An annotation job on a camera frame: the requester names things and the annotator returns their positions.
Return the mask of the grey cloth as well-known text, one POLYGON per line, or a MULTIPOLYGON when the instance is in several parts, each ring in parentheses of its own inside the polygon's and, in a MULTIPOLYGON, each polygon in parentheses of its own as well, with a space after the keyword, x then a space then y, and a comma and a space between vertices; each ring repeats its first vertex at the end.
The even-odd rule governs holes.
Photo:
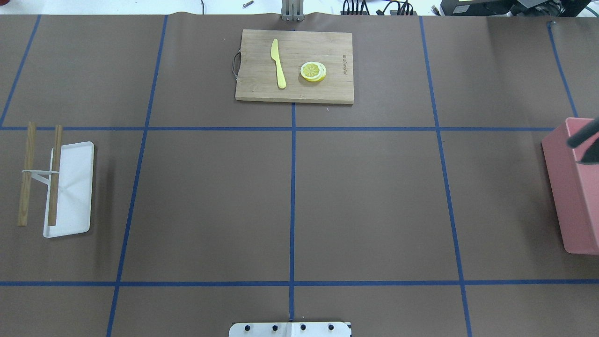
MULTIPOLYGON (((597 117, 578 130, 573 136, 570 136, 566 141, 567 146, 571 149, 576 149, 584 142, 590 140, 593 136, 596 136, 598 132, 599 118, 597 117)), ((593 143, 588 146, 577 163, 586 166, 599 164, 599 139, 595 139, 593 143)))

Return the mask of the yellow plastic knife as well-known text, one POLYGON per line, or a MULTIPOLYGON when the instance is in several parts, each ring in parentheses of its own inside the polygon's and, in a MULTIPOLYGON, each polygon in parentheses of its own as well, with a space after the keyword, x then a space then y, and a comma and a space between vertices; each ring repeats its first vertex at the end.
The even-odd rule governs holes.
POLYGON ((283 72, 282 62, 280 60, 280 54, 278 49, 278 39, 274 39, 271 43, 271 51, 270 51, 271 59, 275 63, 276 67, 276 79, 277 86, 279 89, 285 89, 287 86, 286 78, 283 72))

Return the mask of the wooden cutting board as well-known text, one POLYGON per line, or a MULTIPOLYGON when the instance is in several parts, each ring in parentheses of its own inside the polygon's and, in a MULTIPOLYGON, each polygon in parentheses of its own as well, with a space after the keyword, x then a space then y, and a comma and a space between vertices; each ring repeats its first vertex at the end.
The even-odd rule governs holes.
POLYGON ((347 32, 311 32, 244 29, 241 35, 240 68, 235 98, 245 102, 345 104, 355 101, 353 35, 347 32), (278 49, 287 86, 279 89, 271 43, 278 49), (323 81, 308 82, 301 66, 323 63, 323 81))

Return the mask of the yellow lemon slice toy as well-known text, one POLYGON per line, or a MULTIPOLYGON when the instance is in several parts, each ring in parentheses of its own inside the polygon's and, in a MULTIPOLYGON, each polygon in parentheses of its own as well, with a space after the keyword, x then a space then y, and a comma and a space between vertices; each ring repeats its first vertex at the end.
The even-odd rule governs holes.
POLYGON ((301 66, 300 74, 308 82, 319 82, 325 79, 327 69, 323 63, 309 61, 301 66))

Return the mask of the white rectangular tray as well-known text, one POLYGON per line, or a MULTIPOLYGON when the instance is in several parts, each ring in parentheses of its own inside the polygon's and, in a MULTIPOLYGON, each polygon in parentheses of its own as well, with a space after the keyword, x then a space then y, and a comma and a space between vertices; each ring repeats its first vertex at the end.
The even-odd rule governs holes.
POLYGON ((44 215, 43 236, 86 233, 91 224, 95 146, 90 141, 62 145, 58 170, 56 224, 48 226, 44 215))

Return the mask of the wooden towel rack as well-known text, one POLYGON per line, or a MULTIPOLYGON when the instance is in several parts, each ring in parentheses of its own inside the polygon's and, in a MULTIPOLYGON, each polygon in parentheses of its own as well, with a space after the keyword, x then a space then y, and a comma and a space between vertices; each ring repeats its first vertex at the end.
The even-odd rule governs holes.
POLYGON ((28 223, 30 189, 32 179, 42 182, 49 187, 48 218, 47 226, 57 224, 58 215, 58 184, 61 162, 63 126, 57 125, 54 128, 54 147, 51 154, 51 168, 49 170, 34 170, 34 156, 36 149, 37 125, 29 122, 26 134, 26 148, 24 153, 24 168, 22 170, 21 194, 19 198, 19 209, 17 226, 25 227, 28 223))

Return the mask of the pink plastic bin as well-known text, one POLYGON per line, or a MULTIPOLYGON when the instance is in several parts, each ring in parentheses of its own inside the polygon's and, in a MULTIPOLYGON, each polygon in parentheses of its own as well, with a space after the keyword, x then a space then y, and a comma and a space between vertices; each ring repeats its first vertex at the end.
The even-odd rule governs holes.
POLYGON ((541 142, 563 247, 571 254, 599 253, 598 165, 577 163, 598 135, 576 149, 566 143, 591 121, 568 117, 541 142))

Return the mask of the aluminium frame post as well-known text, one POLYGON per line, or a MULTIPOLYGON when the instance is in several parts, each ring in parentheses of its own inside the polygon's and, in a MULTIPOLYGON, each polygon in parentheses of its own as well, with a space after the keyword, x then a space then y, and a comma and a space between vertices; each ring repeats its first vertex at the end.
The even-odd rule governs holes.
POLYGON ((282 21, 300 22, 304 20, 304 1, 303 0, 283 0, 282 1, 282 21))

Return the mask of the white pedestal column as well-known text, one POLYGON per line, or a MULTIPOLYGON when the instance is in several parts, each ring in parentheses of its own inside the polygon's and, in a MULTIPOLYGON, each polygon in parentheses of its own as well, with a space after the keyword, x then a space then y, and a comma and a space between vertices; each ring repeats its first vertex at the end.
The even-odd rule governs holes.
POLYGON ((351 337, 350 322, 238 322, 229 337, 351 337))

